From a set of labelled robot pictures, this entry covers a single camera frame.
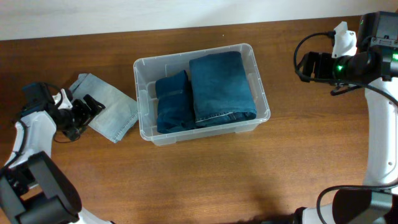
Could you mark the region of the light blue jeans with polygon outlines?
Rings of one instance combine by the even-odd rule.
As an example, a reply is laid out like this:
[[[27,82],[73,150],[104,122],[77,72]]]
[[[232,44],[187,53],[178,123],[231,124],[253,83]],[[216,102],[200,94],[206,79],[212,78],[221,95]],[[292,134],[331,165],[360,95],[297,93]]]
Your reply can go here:
[[[113,143],[122,140],[138,121],[137,102],[114,86],[91,73],[81,73],[70,87],[74,99],[92,96],[105,106],[89,123],[89,127]]]

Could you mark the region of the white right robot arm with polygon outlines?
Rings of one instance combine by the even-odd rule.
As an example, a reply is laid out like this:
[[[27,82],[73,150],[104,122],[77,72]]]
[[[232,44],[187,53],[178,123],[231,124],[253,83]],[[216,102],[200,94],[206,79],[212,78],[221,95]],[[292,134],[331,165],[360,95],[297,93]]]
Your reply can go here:
[[[298,208],[291,223],[397,222],[397,14],[372,12],[357,32],[340,23],[326,36],[332,53],[309,52],[294,58],[303,82],[333,86],[333,96],[363,89],[369,112],[368,164],[362,185],[328,188],[333,201]]]

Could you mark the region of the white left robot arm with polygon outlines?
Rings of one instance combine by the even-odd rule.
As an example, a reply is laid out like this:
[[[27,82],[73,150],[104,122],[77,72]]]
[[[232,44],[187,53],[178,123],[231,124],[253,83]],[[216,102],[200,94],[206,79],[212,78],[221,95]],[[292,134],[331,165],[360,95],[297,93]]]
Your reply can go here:
[[[57,132],[73,142],[105,106],[92,96],[75,100],[70,90],[31,83],[22,90],[27,103],[15,120],[16,139],[1,168],[1,209],[11,223],[101,224],[83,208],[81,198],[51,159]]]

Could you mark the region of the dark blue garment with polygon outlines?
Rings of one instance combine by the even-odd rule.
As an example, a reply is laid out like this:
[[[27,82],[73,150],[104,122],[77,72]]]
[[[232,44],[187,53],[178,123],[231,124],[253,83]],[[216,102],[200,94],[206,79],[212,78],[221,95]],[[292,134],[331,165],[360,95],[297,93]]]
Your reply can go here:
[[[196,128],[192,86],[185,70],[155,83],[157,131],[162,134]]]

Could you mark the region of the dark blue jeans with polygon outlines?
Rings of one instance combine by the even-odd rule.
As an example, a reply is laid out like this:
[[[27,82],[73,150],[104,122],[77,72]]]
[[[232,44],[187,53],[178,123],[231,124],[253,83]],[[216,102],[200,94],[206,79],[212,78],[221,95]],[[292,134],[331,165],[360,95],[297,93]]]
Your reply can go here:
[[[205,128],[256,118],[257,110],[240,52],[189,61],[195,123]]]

